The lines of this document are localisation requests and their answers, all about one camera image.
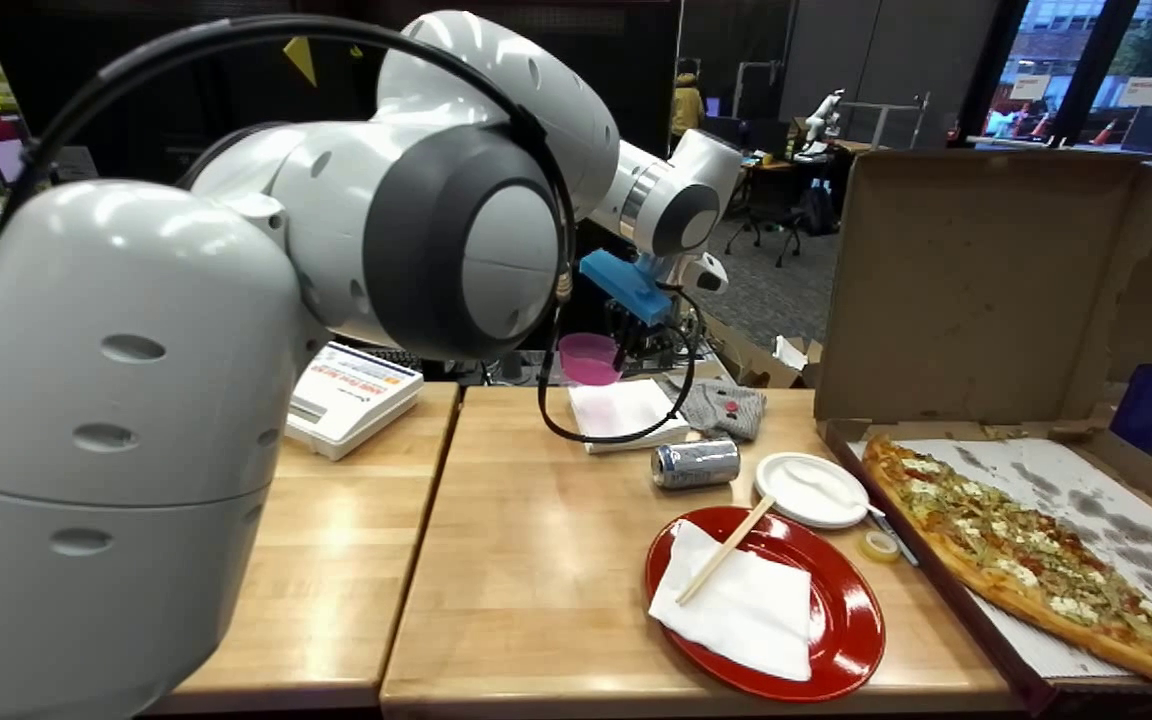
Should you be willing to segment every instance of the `white napkin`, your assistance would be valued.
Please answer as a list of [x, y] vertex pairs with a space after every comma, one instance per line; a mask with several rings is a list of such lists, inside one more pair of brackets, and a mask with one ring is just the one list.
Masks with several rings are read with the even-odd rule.
[[810, 600], [812, 577], [804, 568], [761, 560], [757, 554], [733, 554], [694, 596], [689, 610], [677, 596], [719, 550], [694, 522], [677, 522], [673, 556], [657, 586], [648, 618], [665, 629], [782, 680], [812, 680], [810, 664]]

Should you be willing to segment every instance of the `red plate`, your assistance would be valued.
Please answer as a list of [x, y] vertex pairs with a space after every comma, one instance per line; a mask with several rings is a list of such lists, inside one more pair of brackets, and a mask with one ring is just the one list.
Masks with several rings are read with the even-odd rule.
[[[735, 532], [750, 507], [702, 507], [679, 522], [694, 522], [711, 541], [726, 541]], [[657, 586], [668, 568], [673, 554], [673, 523], [651, 541], [648, 563], [644, 563], [644, 591], [657, 596]], [[812, 573], [812, 680], [782, 680], [753, 671], [743, 664], [733, 664], [728, 655], [708, 651], [704, 645], [694, 645], [665, 629], [668, 645], [679, 647], [694, 664], [702, 664], [708, 675], [764, 701], [835, 701], [868, 684], [868, 675], [881, 669], [883, 655], [883, 618], [855, 577], [855, 568], [817, 532], [801, 523], [785, 523], [782, 515], [764, 515], [740, 544], [743, 554], [761, 554], [771, 563], [791, 563]]]

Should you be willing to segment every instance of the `pizza slice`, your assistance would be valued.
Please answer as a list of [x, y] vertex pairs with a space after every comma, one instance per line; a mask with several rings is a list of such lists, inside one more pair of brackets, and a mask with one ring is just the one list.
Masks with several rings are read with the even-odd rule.
[[868, 442], [863, 472], [966, 587], [1152, 680], [1152, 600], [1056, 515], [890, 436]]

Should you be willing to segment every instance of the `sign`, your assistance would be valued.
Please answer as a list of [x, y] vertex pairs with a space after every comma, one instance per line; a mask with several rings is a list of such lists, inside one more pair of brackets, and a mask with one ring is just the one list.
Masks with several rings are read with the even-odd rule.
[[1152, 75], [1127, 75], [1119, 88], [1119, 110], [1152, 110]]
[[1020, 99], [1020, 106], [1047, 99], [1047, 84], [1053, 84], [1053, 75], [1017, 75], [1013, 81], [1013, 99]]

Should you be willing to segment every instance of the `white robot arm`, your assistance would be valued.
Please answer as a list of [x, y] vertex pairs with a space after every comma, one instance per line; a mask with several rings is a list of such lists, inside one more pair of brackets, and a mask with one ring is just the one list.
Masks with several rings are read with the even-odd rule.
[[90, 179], [10, 212], [0, 716], [132, 716], [208, 660], [327, 332], [502, 357], [550, 317], [565, 223], [600, 215], [628, 156], [677, 196], [715, 183], [694, 215], [660, 212], [648, 237], [677, 245], [651, 254], [694, 254], [735, 183], [704, 176], [704, 153], [665, 172], [628, 153], [605, 99], [502, 26], [431, 13], [404, 38], [461, 55], [545, 140], [502, 95], [390, 54], [371, 120], [253, 133], [192, 188]]

